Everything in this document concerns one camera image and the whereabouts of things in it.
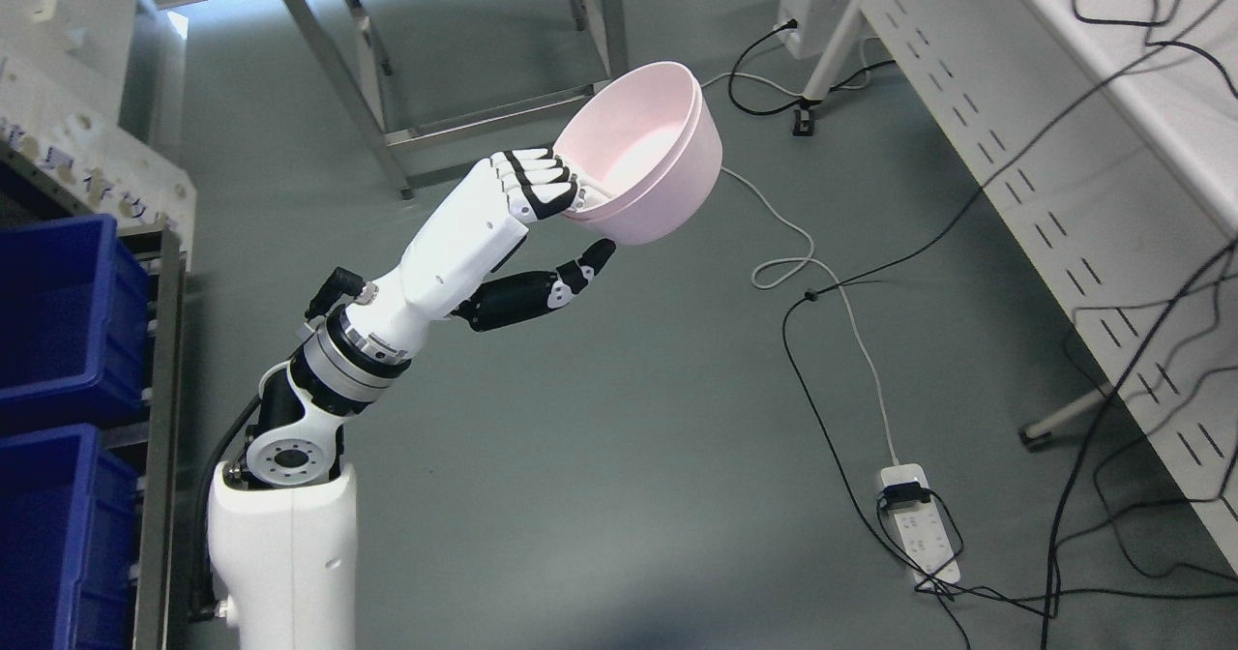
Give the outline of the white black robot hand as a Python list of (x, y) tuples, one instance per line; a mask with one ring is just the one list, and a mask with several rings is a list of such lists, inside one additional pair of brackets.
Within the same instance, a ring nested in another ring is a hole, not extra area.
[(449, 192), (399, 259), (375, 281), (368, 305), (345, 307), (349, 328), (407, 359), (430, 324), (459, 316), (475, 332), (553, 313), (588, 287), (617, 244), (600, 239), (553, 270), (491, 279), (536, 222), (584, 203), (578, 175), (551, 149), (509, 149), (483, 157)]

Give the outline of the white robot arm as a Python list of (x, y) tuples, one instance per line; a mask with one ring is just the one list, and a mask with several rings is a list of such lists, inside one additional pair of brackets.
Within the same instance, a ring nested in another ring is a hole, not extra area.
[(400, 271), (331, 311), (264, 373), (241, 453), (208, 479), (217, 614), (243, 649), (357, 645), (358, 477), (343, 428), (406, 371), (441, 310)]

